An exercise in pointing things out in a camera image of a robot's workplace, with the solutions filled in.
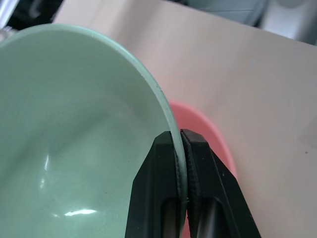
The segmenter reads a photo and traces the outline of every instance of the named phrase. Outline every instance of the mint green bowl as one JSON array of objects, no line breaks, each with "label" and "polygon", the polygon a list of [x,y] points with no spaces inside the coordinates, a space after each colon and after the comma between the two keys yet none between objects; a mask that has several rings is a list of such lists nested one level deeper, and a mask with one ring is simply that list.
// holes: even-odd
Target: mint green bowl
[{"label": "mint green bowl", "polygon": [[132,181],[166,130],[185,205],[175,119],[135,57],[70,25],[32,27],[0,46],[2,237],[124,237]]}]

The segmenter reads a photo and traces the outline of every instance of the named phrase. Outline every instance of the pink bowl rim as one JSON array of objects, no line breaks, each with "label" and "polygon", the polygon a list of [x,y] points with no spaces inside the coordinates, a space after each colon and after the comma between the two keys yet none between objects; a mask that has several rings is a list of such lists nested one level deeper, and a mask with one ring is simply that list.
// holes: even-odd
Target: pink bowl rim
[{"label": "pink bowl rim", "polygon": [[170,101],[169,103],[170,103],[171,107],[176,106],[176,107],[180,107],[180,108],[183,108],[185,110],[188,110],[189,112],[194,114],[196,117],[198,117],[200,120],[202,120],[207,125],[207,127],[209,127],[210,130],[212,130],[214,132],[214,134],[215,134],[217,140],[220,142],[220,144],[223,148],[224,154],[227,158],[228,169],[235,176],[235,178],[238,180],[237,168],[236,168],[236,165],[234,163],[233,157],[230,153],[230,150],[227,146],[227,143],[224,140],[222,133],[220,132],[220,130],[218,130],[218,128],[215,126],[215,124],[209,118],[207,118],[202,112],[200,112],[198,109],[194,108],[193,106],[191,106],[187,103],[182,103],[182,102],[177,102],[177,101]]}]

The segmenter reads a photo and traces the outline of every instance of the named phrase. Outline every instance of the table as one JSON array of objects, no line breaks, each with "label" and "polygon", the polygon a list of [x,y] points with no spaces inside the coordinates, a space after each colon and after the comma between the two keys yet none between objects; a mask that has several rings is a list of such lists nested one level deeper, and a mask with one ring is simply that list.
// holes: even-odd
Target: table
[{"label": "table", "polygon": [[222,131],[262,237],[317,234],[317,48],[161,0],[65,0]]}]

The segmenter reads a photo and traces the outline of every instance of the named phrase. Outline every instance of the pink bowl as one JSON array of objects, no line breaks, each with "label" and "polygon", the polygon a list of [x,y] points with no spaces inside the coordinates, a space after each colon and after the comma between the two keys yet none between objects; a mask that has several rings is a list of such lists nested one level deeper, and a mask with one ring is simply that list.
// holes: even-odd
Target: pink bowl
[{"label": "pink bowl", "polygon": [[[210,148],[217,154],[231,173],[237,178],[237,171],[228,146],[221,132],[201,112],[184,103],[170,102],[176,122],[180,129],[189,129],[202,135]],[[186,219],[182,238],[189,238],[188,220]]]}]

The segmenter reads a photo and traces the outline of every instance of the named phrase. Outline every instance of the white table surface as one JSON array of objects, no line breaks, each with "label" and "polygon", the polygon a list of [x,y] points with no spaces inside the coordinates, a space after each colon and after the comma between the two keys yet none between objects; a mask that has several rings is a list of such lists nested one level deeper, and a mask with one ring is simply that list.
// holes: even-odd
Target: white table surface
[{"label": "white table surface", "polygon": [[222,131],[264,238],[317,236],[317,48],[160,0],[65,0]]}]

